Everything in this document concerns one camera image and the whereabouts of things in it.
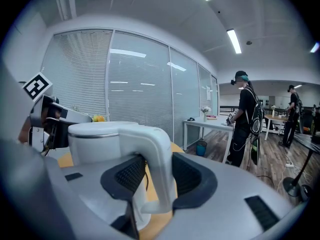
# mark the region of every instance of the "black cap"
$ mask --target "black cap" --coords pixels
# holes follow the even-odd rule
[[[290,85],[289,85],[289,89],[288,89],[288,93],[290,93],[290,89],[294,89],[294,88],[295,88],[295,86],[292,85],[292,84],[290,84]]]
[[[237,73],[235,73],[235,77],[234,78],[238,78],[238,77],[242,77],[242,76],[248,76],[248,75],[244,71],[238,71]]]

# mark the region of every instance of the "blue bucket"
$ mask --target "blue bucket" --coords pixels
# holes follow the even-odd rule
[[[203,157],[206,153],[206,149],[207,149],[207,143],[205,141],[200,140],[196,143],[195,153],[198,156]]]

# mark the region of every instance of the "black stand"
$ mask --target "black stand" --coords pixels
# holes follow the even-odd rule
[[[299,172],[299,174],[295,177],[295,179],[291,178],[291,177],[286,177],[283,180],[283,187],[285,189],[285,191],[292,197],[296,198],[298,196],[300,196],[300,185],[298,184],[298,181],[301,178],[302,173],[304,172],[307,163],[311,157],[311,155],[313,154],[313,151],[311,149],[309,149],[308,152],[308,156],[304,162],[304,165],[301,169],[301,171]]]

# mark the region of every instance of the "black t-shirt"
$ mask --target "black t-shirt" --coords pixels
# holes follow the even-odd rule
[[[292,93],[291,94],[291,98],[290,98],[290,105],[293,102],[294,103],[294,107],[290,110],[289,117],[293,117],[294,116],[296,105],[297,105],[297,101],[298,101],[298,97],[297,97],[296,93]]]
[[[236,120],[236,125],[249,125],[246,111],[248,114],[249,123],[251,122],[256,106],[256,100],[250,91],[252,94],[255,94],[249,86],[246,86],[240,93],[239,109],[243,110],[244,113]]]

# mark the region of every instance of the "white table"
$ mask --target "white table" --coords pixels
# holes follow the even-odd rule
[[[268,119],[269,122],[268,122],[268,126],[266,127],[266,133],[265,133],[265,138],[264,138],[265,141],[267,140],[267,137],[268,137],[271,120],[272,121],[282,122],[282,123],[286,123],[288,121],[288,118],[286,118],[286,117],[279,117],[278,115],[272,116],[272,114],[266,114],[264,116],[264,121],[266,121],[266,119]]]
[[[219,115],[216,117],[216,120],[207,120],[205,122],[204,122],[203,116],[196,117],[195,121],[183,120],[183,126],[184,126],[183,150],[186,151],[187,145],[188,145],[187,144],[187,140],[188,140],[188,127],[187,127],[187,125],[201,127],[202,128],[202,139],[204,138],[205,128],[210,128],[210,129],[216,130],[216,131],[227,132],[227,133],[229,133],[229,136],[228,136],[228,141],[226,144],[224,157],[222,160],[222,163],[225,163],[227,160],[227,156],[228,156],[228,152],[229,152],[229,148],[230,148],[230,144],[231,144],[231,140],[232,140],[232,134],[233,134],[233,126],[232,125],[230,125],[230,126],[222,125],[222,123],[226,122],[226,119],[227,119],[227,116]]]

